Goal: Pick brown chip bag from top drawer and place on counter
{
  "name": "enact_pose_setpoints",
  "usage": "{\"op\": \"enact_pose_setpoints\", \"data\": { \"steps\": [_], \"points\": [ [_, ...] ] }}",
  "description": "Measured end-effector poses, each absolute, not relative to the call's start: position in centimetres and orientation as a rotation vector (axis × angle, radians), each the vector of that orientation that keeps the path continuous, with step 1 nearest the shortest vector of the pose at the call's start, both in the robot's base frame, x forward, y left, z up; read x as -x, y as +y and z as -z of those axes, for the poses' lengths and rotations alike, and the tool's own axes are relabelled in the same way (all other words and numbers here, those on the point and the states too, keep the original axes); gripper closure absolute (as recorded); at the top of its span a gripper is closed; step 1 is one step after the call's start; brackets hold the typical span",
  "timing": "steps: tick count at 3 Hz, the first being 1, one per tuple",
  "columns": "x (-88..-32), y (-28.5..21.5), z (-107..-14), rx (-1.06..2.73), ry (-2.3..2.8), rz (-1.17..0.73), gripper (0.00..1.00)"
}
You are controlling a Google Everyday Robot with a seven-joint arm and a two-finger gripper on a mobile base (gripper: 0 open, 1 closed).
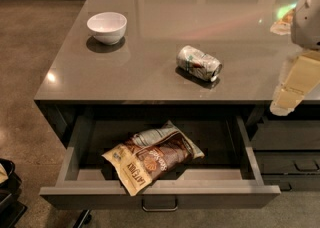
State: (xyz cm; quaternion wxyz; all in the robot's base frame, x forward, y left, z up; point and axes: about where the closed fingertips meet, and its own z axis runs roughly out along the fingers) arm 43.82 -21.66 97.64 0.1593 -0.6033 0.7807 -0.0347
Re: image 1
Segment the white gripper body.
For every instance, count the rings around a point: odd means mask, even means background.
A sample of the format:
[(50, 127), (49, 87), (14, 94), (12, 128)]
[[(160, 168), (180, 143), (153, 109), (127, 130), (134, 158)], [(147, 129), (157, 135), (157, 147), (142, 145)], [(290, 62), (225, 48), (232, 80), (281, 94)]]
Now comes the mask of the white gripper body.
[(320, 49), (320, 0), (299, 0), (294, 8), (291, 40), (302, 48)]

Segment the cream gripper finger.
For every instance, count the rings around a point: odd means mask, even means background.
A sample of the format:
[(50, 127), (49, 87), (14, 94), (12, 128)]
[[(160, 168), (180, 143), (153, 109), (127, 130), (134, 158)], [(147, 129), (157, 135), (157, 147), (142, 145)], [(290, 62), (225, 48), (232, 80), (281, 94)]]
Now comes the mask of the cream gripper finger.
[(270, 32), (277, 35), (290, 35), (294, 10), (290, 9), (280, 19), (273, 23)]
[(280, 72), (270, 111), (287, 116), (320, 83), (320, 53), (306, 51), (289, 58)]

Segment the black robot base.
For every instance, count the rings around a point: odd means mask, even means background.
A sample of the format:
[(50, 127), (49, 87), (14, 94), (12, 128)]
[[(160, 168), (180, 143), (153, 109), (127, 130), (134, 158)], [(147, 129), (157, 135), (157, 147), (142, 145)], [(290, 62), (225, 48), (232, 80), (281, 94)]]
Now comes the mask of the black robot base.
[(18, 198), (21, 194), (22, 180), (15, 173), (15, 164), (0, 159), (0, 228), (15, 228), (27, 207)]

